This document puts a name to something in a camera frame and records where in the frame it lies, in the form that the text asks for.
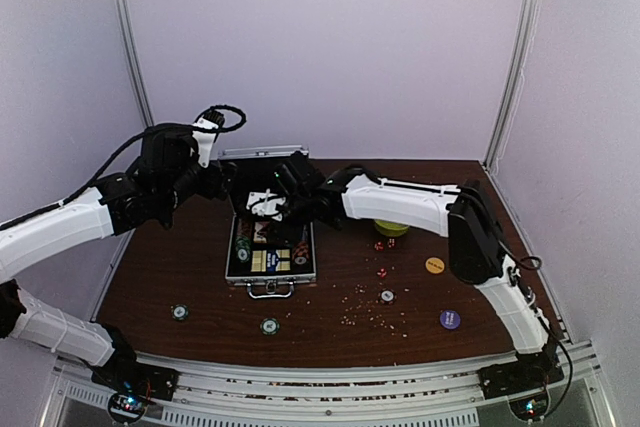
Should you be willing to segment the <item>red white card deck box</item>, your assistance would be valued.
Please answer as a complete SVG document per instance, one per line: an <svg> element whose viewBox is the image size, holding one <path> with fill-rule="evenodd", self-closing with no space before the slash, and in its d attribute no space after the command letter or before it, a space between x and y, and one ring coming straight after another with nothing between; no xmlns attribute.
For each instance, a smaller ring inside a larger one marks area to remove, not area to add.
<svg viewBox="0 0 640 427"><path fill-rule="evenodd" d="M252 241L257 247L265 247L268 243L270 223L268 221L257 221L253 224Z"/></svg>

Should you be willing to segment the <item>silver aluminium poker case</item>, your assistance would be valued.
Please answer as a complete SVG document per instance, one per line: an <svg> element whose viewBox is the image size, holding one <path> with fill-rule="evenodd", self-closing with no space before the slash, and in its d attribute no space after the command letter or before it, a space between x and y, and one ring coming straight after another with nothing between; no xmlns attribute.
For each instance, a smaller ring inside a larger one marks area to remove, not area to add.
<svg viewBox="0 0 640 427"><path fill-rule="evenodd" d="M308 223L310 259L305 265L296 265L292 259L295 247L284 247L268 243L265 247L253 244L253 224L257 221L278 222L267 218L257 217L249 213L246 201L250 191L264 192L267 188L275 189L276 182L271 178L275 167L296 151L309 155L306 147L301 145L271 146L260 148L226 149L219 154L219 163L233 164L237 167L236 177L229 194L233 209L230 240L227 252L225 281L231 287L243 287L250 298L255 300L288 298L293 295L295 286L316 281L317 268L314 245L314 225ZM234 240L237 222L244 219L251 224L251 256L246 263L236 258ZM252 253L266 249L290 249L291 270L289 272L254 273L251 271Z"/></svg>

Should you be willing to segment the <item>blue gold card deck box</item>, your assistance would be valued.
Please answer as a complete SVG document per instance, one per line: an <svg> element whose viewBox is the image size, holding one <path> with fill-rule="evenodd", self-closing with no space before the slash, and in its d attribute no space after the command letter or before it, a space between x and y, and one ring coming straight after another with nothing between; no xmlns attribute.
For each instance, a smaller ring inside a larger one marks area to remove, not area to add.
<svg viewBox="0 0 640 427"><path fill-rule="evenodd" d="M266 249L252 253L251 271L254 273L289 272L290 270L290 249Z"/></svg>

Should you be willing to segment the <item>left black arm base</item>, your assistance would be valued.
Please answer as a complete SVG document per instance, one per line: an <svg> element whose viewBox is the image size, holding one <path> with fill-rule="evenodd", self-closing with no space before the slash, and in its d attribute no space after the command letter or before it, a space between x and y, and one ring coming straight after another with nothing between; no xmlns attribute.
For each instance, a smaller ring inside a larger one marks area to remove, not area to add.
<svg viewBox="0 0 640 427"><path fill-rule="evenodd" d="M103 366L88 367L94 383L152 401L171 401L179 377L175 369L141 363L122 353L114 353Z"/></svg>

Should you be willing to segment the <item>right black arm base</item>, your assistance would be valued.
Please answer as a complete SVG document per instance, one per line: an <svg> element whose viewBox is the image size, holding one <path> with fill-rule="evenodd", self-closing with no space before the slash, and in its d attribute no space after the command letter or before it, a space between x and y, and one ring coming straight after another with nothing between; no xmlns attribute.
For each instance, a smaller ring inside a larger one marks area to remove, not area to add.
<svg viewBox="0 0 640 427"><path fill-rule="evenodd" d="M515 361L483 367L477 374L485 399L540 390L564 379L557 355L544 353L517 354Z"/></svg>

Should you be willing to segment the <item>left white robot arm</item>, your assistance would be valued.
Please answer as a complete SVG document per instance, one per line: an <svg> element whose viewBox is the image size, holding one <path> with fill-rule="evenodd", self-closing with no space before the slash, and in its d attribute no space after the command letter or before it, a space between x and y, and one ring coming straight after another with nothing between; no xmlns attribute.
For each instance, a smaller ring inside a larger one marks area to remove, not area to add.
<svg viewBox="0 0 640 427"><path fill-rule="evenodd" d="M173 225L174 212L190 197L224 198L231 175L211 159L227 106L213 106L191 124L162 123L125 141L141 150L124 172L101 166L77 191L1 226L1 336L76 357L123 391L137 389L144 371L114 328L83 321L29 294L17 283L31 267L75 247L117 237L149 221Z"/></svg>

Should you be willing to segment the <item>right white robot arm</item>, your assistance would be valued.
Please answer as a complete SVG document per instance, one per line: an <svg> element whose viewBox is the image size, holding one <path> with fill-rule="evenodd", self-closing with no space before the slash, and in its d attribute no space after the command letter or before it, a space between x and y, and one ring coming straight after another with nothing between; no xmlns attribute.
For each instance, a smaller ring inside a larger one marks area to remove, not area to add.
<svg viewBox="0 0 640 427"><path fill-rule="evenodd" d="M558 367L559 341L521 275L540 269L542 260L516 257L477 182L417 184L357 164L324 176L296 151L246 187L241 204L248 212L289 225L382 220L445 238L451 273L483 294L511 337L517 385L533 388Z"/></svg>

